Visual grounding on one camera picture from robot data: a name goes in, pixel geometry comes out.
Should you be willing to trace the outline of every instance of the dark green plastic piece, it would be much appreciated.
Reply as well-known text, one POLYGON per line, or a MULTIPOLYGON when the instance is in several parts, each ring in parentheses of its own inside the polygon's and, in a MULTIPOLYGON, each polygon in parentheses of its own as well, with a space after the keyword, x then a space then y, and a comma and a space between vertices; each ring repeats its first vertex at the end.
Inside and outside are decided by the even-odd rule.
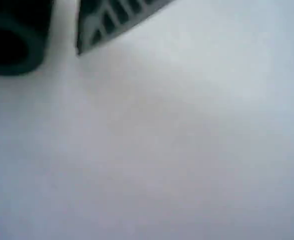
POLYGON ((0 0, 0 75, 20 75, 44 60, 53 0, 0 0))
POLYGON ((81 0, 77 49, 82 54, 131 29, 172 0, 81 0))

